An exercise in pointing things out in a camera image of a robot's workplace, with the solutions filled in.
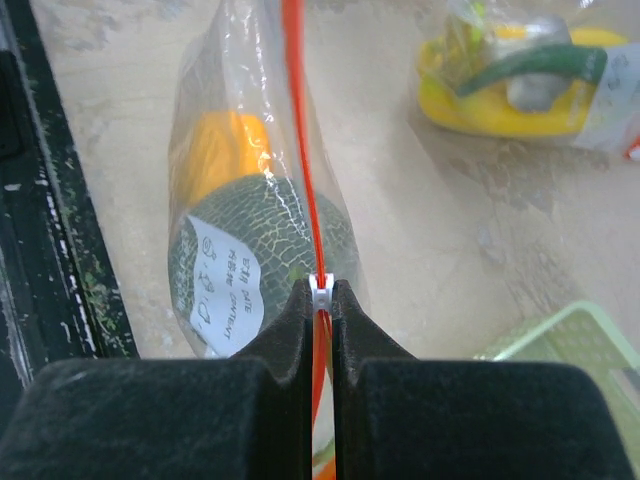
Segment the light green plastic bin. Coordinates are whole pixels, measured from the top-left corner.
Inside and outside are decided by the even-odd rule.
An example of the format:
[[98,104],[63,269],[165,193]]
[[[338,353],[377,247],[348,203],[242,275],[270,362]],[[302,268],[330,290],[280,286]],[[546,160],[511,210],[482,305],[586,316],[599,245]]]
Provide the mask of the light green plastic bin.
[[640,356],[600,307],[577,302],[546,321],[524,322],[476,359],[561,362],[587,372],[640,478]]

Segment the white clip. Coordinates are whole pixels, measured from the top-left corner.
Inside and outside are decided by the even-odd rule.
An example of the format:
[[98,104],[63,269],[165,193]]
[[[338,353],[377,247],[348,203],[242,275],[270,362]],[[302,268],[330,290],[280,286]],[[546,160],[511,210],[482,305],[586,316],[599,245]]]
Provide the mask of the white clip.
[[325,288],[318,288],[318,278],[315,274],[309,275],[309,285],[311,286],[311,301],[313,303],[313,313],[320,310],[331,313],[331,298],[333,296],[333,273],[325,275]]

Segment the green zucchini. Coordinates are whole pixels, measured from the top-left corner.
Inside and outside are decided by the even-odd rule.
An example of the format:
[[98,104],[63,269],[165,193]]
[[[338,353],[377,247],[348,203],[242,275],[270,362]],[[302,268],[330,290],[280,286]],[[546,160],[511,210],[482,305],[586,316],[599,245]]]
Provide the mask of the green zucchini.
[[541,45],[491,63],[464,82],[455,92],[469,96],[501,80],[531,73],[548,73],[581,79],[597,85],[607,66],[607,51],[600,47],[571,44]]

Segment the clear plastic bag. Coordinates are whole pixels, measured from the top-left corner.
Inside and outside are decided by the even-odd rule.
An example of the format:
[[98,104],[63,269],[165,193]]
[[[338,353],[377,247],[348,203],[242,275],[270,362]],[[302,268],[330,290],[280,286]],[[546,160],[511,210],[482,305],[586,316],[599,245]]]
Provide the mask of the clear plastic bag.
[[[174,312],[198,356],[239,351],[280,313],[293,282],[315,272],[281,8],[222,1],[181,70],[169,147],[168,268]],[[366,298],[309,98],[307,112],[327,271]]]
[[640,157],[640,2],[448,0],[434,8],[436,33],[420,47],[416,87],[432,122]]

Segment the white label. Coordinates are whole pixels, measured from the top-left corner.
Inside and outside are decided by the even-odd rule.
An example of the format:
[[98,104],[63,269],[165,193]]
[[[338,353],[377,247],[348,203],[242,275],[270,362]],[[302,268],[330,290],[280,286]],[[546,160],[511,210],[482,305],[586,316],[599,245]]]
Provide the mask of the white label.
[[625,153],[640,135],[640,44],[607,49],[608,61],[574,145]]
[[262,325],[260,264],[238,239],[188,218],[198,237],[190,322],[217,356],[228,357],[253,340]]

